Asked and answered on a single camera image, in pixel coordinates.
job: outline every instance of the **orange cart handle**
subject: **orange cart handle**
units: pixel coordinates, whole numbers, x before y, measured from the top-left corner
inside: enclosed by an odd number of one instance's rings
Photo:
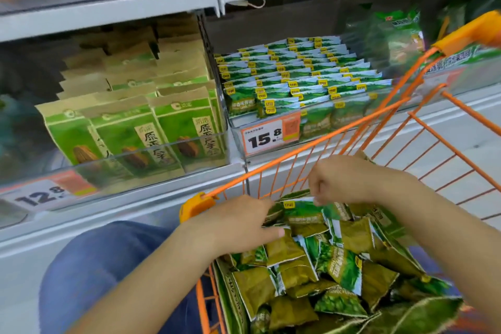
[[[180,223],[187,221],[216,204],[217,197],[204,197],[204,195],[205,193],[198,193],[181,206],[179,210]]]
[[[499,11],[483,14],[437,41],[433,46],[445,56],[451,56],[474,42],[501,48],[501,14]]]

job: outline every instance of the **person's left hand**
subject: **person's left hand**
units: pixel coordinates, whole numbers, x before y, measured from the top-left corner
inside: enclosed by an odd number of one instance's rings
[[[258,200],[242,195],[217,204],[179,226],[196,237],[212,259],[239,253],[272,242],[285,235],[280,227],[261,227],[272,207],[270,199]]]

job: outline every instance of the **cart wire basket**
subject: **cart wire basket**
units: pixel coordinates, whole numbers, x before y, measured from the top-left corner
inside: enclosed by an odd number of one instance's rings
[[[407,112],[406,119],[389,137],[384,139],[383,135],[382,140],[375,140],[397,110],[410,101],[413,91],[423,83],[423,76],[429,69],[445,57],[473,43],[501,47],[500,13],[488,12],[436,42],[400,79],[392,92],[372,114],[293,149],[213,191],[194,196],[182,206],[179,213],[180,222],[214,206],[217,199],[227,200],[241,194],[250,194],[255,198],[278,199],[284,194],[307,188],[309,172],[319,160],[333,154],[349,156],[358,150],[372,153],[369,158],[380,165],[411,171],[420,181],[434,188],[436,192],[440,192],[456,205],[469,207],[467,210],[471,210],[472,201],[478,203],[484,197],[492,198],[493,195],[498,197],[501,185],[455,147],[451,143],[454,138],[446,139],[418,117],[420,110],[430,101],[446,100],[451,103],[452,107],[472,118],[475,125],[490,130],[490,134],[495,137],[501,136],[501,127],[454,97],[448,92],[446,84],[436,86],[423,97],[416,108]],[[414,126],[413,130],[406,129],[410,125]],[[455,185],[456,192],[448,194],[447,191],[452,190],[453,185]],[[481,218],[488,220],[499,215],[501,214]],[[207,295],[204,291],[202,280],[198,280],[196,285],[201,326],[204,334],[218,332],[225,334],[227,330],[213,267],[214,265],[210,266],[203,276],[210,278],[211,295]],[[438,269],[435,273],[432,272],[433,270],[427,271],[435,276],[444,277]],[[216,319],[209,319],[206,307],[208,300],[215,301]],[[450,330],[462,333],[484,333],[487,332],[487,326],[473,308],[466,305],[455,326]]]

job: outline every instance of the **yellow label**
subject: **yellow label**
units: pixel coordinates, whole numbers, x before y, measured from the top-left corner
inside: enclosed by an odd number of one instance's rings
[[[422,275],[421,276],[421,281],[428,284],[431,281],[431,276],[429,275]]]
[[[258,95],[259,100],[263,100],[263,99],[268,98],[268,95],[266,94],[265,90],[262,90],[261,92],[256,91],[256,94]]]
[[[357,265],[357,267],[362,269],[362,260],[358,256],[355,256],[355,264]]]

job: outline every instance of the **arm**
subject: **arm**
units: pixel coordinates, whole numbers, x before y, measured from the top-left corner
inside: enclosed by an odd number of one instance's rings
[[[217,256],[278,239],[261,228],[271,201],[241,196],[181,224],[67,334],[156,334]]]
[[[501,332],[501,233],[414,176],[353,156],[332,156],[310,173],[316,200],[388,208],[442,266],[467,301]]]

